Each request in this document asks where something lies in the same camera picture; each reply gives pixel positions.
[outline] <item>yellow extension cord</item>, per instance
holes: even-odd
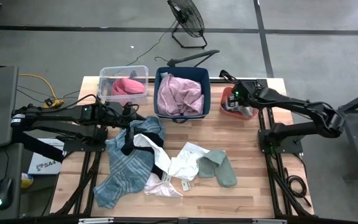
[[[34,77],[34,78],[39,78],[39,79],[41,79],[42,81],[44,81],[44,82],[49,86],[50,91],[52,92],[52,95],[53,95],[53,97],[54,97],[55,99],[54,99],[53,104],[52,104],[51,106],[48,106],[48,105],[45,104],[45,105],[44,105],[45,107],[47,107],[47,108],[48,108],[48,107],[56,107],[56,106],[60,106],[60,105],[64,104],[64,101],[63,101],[63,100],[60,100],[59,98],[56,97],[55,92],[54,92],[52,86],[49,84],[49,82],[48,82],[45,78],[43,78],[43,77],[41,77],[41,76],[39,76],[39,75],[33,75],[33,74],[20,74],[19,76],[21,76],[21,77]]]

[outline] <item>red cloth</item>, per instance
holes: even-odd
[[[144,85],[129,78],[119,78],[112,84],[113,96],[142,94],[146,92]]]

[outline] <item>navy blue bin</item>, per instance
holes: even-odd
[[[158,89],[161,84],[161,73],[168,72],[171,73],[174,77],[178,78],[187,78],[199,82],[201,84],[201,92],[204,94],[204,110],[202,115],[198,116],[167,116],[158,113],[157,108],[157,98],[158,98]],[[157,69],[155,74],[155,83],[154,83],[154,113],[159,118],[172,119],[175,123],[184,123],[190,119],[202,119],[208,115],[209,109],[211,109],[211,84],[209,82],[208,71],[205,68],[197,67],[162,67]]]

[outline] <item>green sock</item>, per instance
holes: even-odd
[[[222,187],[233,187],[237,184],[237,178],[231,167],[230,161],[224,151],[211,150],[198,161],[198,176],[200,178],[215,177]]]

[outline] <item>gray concrete floor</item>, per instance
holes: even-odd
[[[174,21],[163,0],[1,0],[0,25],[169,27]],[[252,0],[194,0],[207,28],[257,29]],[[260,0],[266,29],[358,30],[358,0]],[[58,96],[80,89],[82,77],[98,75],[103,67],[125,65],[158,41],[159,32],[35,32],[0,30],[0,65],[17,65],[21,73],[45,77]],[[186,34],[187,44],[197,44]],[[202,67],[212,77],[221,69],[237,77],[267,77],[259,34],[207,33],[206,50],[219,49]],[[284,78],[290,96],[326,101],[334,107],[358,95],[358,36],[267,35],[274,77]],[[151,76],[154,57],[181,58],[202,50],[184,50],[167,34],[136,64]],[[49,93],[40,80],[21,78],[19,84]],[[42,95],[29,92],[43,100]],[[18,93],[17,106],[33,103]],[[295,122],[303,118],[294,116]],[[48,136],[35,133],[37,137]],[[358,182],[342,176],[358,166],[346,135],[338,139],[308,136],[302,140],[314,210],[325,218],[358,221]],[[40,215],[50,190],[23,196],[22,213]],[[28,200],[39,197],[44,200]]]

